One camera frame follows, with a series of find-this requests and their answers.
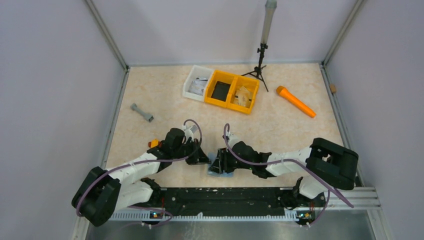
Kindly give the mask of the beige card holder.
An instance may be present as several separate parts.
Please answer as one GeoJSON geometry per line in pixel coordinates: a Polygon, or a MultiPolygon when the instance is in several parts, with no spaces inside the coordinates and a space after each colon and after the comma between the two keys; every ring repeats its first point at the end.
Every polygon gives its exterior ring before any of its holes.
{"type": "Polygon", "coordinates": [[[232,178],[234,176],[233,172],[226,172],[221,170],[219,163],[217,162],[217,154],[209,152],[207,157],[210,159],[211,163],[208,164],[207,174],[212,177],[217,178],[232,178]]]}

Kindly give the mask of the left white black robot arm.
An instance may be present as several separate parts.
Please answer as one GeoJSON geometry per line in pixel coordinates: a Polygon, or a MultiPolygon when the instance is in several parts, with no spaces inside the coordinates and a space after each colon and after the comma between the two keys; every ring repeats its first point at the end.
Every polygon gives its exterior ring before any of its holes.
{"type": "Polygon", "coordinates": [[[79,217],[99,227],[119,210],[145,203],[154,207],[160,202],[160,187],[150,175],[175,162],[206,164],[209,159],[201,149],[202,131],[197,125],[171,128],[165,139],[134,160],[117,167],[92,168],[71,200],[79,217]]]}

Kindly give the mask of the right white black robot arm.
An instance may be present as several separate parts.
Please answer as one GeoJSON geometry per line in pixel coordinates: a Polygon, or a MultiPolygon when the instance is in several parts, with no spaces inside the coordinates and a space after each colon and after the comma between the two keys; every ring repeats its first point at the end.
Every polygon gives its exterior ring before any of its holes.
{"type": "Polygon", "coordinates": [[[259,152],[233,136],[225,137],[225,145],[208,165],[208,174],[224,176],[246,169],[267,179],[302,173],[293,188],[297,205],[307,206],[319,194],[330,192],[349,207],[354,206],[341,193],[355,187],[359,155],[351,149],[321,137],[314,138],[310,146],[284,153],[259,152]]]}

